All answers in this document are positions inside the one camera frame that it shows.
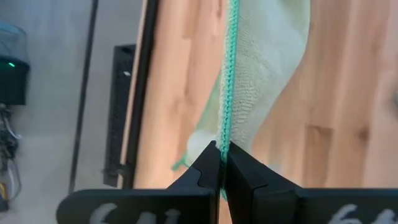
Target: black frame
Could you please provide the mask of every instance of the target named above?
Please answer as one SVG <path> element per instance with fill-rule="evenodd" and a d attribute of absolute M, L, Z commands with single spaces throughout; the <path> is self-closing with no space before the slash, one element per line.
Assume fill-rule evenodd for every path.
<path fill-rule="evenodd" d="M 144 112 L 145 95 L 147 88 L 150 60 L 154 45 L 154 33 L 157 20 L 157 9 L 159 0 L 147 0 L 144 17 L 144 27 L 142 31 L 141 48 L 138 63 L 136 85 L 130 121 L 130 132 L 127 143 L 126 161 L 123 169 L 122 189 L 132 189 L 137 164 L 137 153 L 139 147 L 139 137 L 141 132 L 142 115 Z"/>

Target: white cloth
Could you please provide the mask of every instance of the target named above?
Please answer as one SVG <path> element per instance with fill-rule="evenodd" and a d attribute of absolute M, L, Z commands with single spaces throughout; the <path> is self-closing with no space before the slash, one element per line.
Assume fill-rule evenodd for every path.
<path fill-rule="evenodd" d="M 231 140 L 245 151 L 251 150 L 257 130 L 300 63 L 309 25 L 310 0 L 240 2 Z M 218 88 L 190 137 L 187 165 L 204 149 L 195 146 L 198 142 L 217 138 Z"/>

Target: clear plastic container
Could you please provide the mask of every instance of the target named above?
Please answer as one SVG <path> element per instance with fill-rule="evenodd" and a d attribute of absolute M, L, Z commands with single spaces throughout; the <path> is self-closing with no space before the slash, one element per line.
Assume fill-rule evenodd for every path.
<path fill-rule="evenodd" d="M 25 31 L 0 21 L 0 57 L 12 57 L 28 63 Z"/>

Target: black metal rod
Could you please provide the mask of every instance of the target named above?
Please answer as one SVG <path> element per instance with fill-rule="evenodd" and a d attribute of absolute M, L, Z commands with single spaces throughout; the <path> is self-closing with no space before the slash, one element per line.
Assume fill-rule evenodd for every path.
<path fill-rule="evenodd" d="M 93 53 L 93 40 L 94 40 L 97 10 L 98 10 L 98 0 L 92 0 L 90 23 L 88 26 L 88 35 L 86 42 L 85 62 L 83 67 L 83 79 L 81 81 L 81 87 L 80 87 L 80 100 L 79 100 L 77 124 L 75 131 L 75 144 L 73 146 L 72 168 L 70 171 L 68 193 L 72 193 L 74 191 L 76 184 L 76 172 L 77 172 L 77 164 L 79 159 L 81 130 L 83 128 L 83 117 L 85 113 L 86 92 L 87 92 L 87 84 L 88 84 L 88 77 L 90 71 L 91 54 Z"/>

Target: wooden panel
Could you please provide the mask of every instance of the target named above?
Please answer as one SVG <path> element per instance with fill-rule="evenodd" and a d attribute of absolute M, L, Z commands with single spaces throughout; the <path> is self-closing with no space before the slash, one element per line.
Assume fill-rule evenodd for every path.
<path fill-rule="evenodd" d="M 225 7 L 221 0 L 159 3 L 134 184 L 137 188 L 166 187 L 179 176 L 170 168 L 186 149 L 221 68 Z M 127 116 L 122 161 L 129 122 Z"/>
<path fill-rule="evenodd" d="M 305 56 L 257 135 L 256 156 L 306 186 L 398 187 L 397 9 L 390 0 L 312 1 Z M 308 127 L 330 134 L 321 143 Z M 261 141 L 265 133 L 272 139 Z"/>

